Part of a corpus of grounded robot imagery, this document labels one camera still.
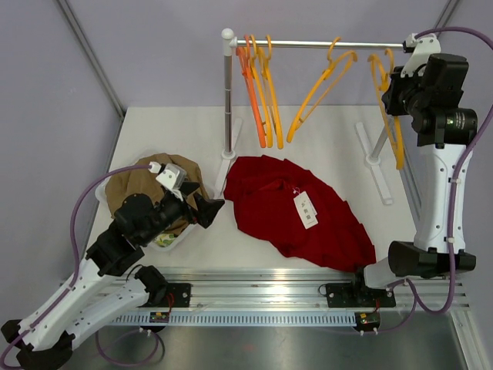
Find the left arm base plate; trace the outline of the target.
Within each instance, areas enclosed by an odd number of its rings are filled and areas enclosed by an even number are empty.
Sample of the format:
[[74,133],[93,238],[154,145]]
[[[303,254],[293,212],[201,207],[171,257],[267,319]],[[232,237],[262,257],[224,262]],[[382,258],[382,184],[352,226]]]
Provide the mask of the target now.
[[188,308],[192,293],[192,285],[189,283],[170,283],[162,289],[153,307],[158,308]]

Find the yellow hanger of lemon skirt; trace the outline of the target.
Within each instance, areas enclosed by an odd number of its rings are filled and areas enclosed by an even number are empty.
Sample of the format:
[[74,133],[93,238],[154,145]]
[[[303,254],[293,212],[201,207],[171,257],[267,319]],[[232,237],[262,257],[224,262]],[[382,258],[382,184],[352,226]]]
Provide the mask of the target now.
[[270,117],[271,126],[275,134],[277,149],[282,150],[283,128],[280,119],[279,107],[277,102],[277,92],[275,89],[272,72],[270,70],[270,61],[273,54],[273,43],[270,35],[266,35],[267,50],[257,47],[257,55],[260,62],[262,83],[264,88],[264,97],[267,103],[267,110]]

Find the white clothes rack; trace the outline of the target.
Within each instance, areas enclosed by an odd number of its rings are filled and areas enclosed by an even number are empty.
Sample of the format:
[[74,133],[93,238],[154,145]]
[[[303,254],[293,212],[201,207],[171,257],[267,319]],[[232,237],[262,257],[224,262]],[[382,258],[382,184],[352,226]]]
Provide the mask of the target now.
[[[226,175],[229,172],[230,166],[236,159],[236,142],[242,129],[242,119],[236,119],[233,122],[233,59],[236,56],[236,47],[245,46],[244,38],[240,38],[234,34],[232,29],[226,28],[221,32],[222,49],[223,49],[223,85],[224,85],[224,145],[222,152],[222,163],[219,173],[216,176],[214,185],[217,197],[222,194]],[[261,47],[264,51],[267,50],[265,40],[256,40],[257,47]],[[287,40],[272,40],[274,48],[288,49],[327,49],[332,42],[315,42],[315,41],[287,41]],[[393,51],[401,48],[400,44],[389,42],[342,42],[340,41],[335,49],[343,50],[383,50],[389,61],[389,71],[387,71],[379,61],[377,54],[370,55],[368,62],[371,65],[372,79],[374,90],[377,98],[380,98],[384,87],[390,85],[390,72],[394,67]],[[384,116],[383,109],[382,118],[383,126],[377,142],[372,146],[370,137],[363,123],[356,123],[355,130],[357,138],[360,140],[361,149],[364,153],[364,164],[369,169],[373,177],[377,192],[380,195],[384,205],[392,205],[394,198],[391,195],[389,184],[384,176],[384,171],[381,165],[381,151],[388,141],[396,159],[397,169],[400,170],[404,166],[404,143],[401,135],[400,124],[391,116]],[[276,145],[275,134],[273,132],[273,146]],[[287,141],[287,134],[283,134],[283,143]]]

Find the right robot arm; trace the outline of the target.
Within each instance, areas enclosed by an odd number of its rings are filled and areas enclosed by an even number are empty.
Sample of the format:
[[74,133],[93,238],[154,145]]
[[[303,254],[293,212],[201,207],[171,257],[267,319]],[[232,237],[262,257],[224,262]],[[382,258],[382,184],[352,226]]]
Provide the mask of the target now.
[[378,298],[393,300],[392,288],[412,277],[447,277],[453,288],[456,277],[477,264],[476,256],[465,250],[462,231],[465,179],[478,138],[476,112],[459,106],[468,60],[435,52],[411,69],[385,69],[375,54],[368,61],[382,116],[394,121],[387,136],[396,164],[404,164],[399,118],[408,115],[428,185],[414,239],[391,242],[385,259],[355,274],[350,298],[362,306]]

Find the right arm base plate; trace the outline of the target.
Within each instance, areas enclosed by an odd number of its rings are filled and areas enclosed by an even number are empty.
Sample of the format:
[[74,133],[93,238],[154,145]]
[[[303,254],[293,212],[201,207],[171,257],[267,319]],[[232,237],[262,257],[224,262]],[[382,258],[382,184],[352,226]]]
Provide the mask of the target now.
[[329,308],[395,308],[393,292],[385,289],[360,287],[352,283],[324,285]]

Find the yellow hanger of poppy skirt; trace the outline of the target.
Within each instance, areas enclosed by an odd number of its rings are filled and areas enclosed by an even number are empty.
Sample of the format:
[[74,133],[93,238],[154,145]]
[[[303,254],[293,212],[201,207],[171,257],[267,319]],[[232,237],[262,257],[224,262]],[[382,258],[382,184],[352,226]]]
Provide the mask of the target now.
[[246,84],[250,97],[250,106],[257,128],[261,148],[273,146],[273,128],[268,108],[267,91],[260,73],[260,50],[253,35],[245,35],[246,41]]

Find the aluminium rail frame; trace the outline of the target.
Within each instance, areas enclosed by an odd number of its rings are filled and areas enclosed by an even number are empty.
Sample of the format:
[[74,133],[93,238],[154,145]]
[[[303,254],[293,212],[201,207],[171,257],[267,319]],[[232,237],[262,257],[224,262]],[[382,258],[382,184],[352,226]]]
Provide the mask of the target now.
[[[233,268],[200,270],[187,267],[158,267],[170,283],[192,285],[191,311],[326,311],[321,295],[326,283],[350,282],[352,274],[315,268]],[[450,311],[470,311],[470,302],[461,280],[456,280]],[[447,297],[448,280],[413,278],[422,301],[431,309],[440,308]],[[394,289],[396,308],[411,308],[413,294],[408,285]]]

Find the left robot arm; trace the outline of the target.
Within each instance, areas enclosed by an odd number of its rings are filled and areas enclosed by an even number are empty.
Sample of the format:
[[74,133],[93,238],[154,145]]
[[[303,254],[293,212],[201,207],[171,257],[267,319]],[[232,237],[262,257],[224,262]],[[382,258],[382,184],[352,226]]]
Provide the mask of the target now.
[[166,192],[159,202],[143,193],[122,202],[70,279],[36,312],[3,324],[8,346],[18,349],[19,369],[59,369],[88,337],[126,311],[172,303],[168,281],[152,265],[140,267],[122,288],[101,301],[89,301],[122,277],[143,257],[143,248],[175,222],[211,225],[225,202],[204,198],[197,193],[199,186],[185,182],[179,196]]

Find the red skirt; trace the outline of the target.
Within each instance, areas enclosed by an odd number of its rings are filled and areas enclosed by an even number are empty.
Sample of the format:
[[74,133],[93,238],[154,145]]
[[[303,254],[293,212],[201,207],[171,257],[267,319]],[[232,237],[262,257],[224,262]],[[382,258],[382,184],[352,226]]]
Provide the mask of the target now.
[[224,197],[236,225],[284,257],[355,272],[376,261],[374,245],[349,203],[309,170],[270,156],[241,156]]

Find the translucent plastic basket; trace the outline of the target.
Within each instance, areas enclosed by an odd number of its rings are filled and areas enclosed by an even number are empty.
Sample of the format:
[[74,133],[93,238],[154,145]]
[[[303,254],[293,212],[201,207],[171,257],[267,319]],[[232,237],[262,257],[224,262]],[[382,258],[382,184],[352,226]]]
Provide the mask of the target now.
[[[151,162],[162,165],[172,163],[181,167],[186,171],[187,181],[200,184],[197,193],[205,199],[210,199],[213,195],[213,188],[203,180],[202,171],[197,162],[178,154],[149,153],[147,156],[141,156],[135,164],[148,165]],[[156,181],[156,175],[145,170],[118,173],[105,179],[95,190],[96,199],[110,215],[113,215],[121,207],[122,202],[134,193],[144,193],[156,204],[164,197],[165,190]],[[149,246],[158,251],[171,251],[191,230],[192,227],[187,221],[179,220],[158,235]]]

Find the tan corduroy skirt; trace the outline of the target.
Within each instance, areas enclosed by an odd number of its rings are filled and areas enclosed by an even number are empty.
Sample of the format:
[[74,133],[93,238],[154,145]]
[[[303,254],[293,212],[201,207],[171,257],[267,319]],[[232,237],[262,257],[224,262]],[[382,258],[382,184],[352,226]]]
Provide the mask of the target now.
[[145,246],[170,229],[190,224],[208,227],[209,197],[197,163],[180,155],[154,154],[127,170],[116,171],[106,185],[114,218],[109,231],[122,231],[128,241]]

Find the yellow hanger of tan skirt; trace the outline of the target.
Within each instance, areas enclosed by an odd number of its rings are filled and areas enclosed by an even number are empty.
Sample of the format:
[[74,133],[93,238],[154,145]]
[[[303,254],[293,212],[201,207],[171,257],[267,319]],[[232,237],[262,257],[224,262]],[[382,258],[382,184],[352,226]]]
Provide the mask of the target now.
[[327,50],[327,68],[321,73],[318,80],[314,83],[309,93],[304,98],[297,110],[295,117],[287,134],[287,142],[291,143],[295,132],[305,123],[313,111],[323,102],[325,97],[335,88],[335,86],[350,71],[354,63],[357,62],[357,52],[353,49],[347,50],[334,57],[335,46],[341,41],[341,37],[336,37]]

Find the lemon print skirt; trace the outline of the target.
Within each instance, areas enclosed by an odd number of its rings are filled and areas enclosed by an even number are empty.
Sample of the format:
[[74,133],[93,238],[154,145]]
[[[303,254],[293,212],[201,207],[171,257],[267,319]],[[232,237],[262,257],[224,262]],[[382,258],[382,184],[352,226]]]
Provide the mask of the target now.
[[178,237],[173,233],[161,233],[154,238],[153,243],[158,248],[168,248],[173,245],[177,238]]

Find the orange hanger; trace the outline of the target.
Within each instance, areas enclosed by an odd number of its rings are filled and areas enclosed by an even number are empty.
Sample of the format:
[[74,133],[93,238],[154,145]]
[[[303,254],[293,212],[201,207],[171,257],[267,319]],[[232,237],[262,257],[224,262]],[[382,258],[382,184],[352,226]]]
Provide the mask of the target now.
[[261,148],[267,146],[267,135],[264,130],[263,120],[260,115],[259,105],[257,102],[257,94],[253,83],[253,70],[250,64],[250,37],[245,35],[245,46],[236,47],[236,56],[240,62],[241,74],[243,76],[247,94],[250,100],[250,106],[253,113],[253,118],[257,128],[258,140]]

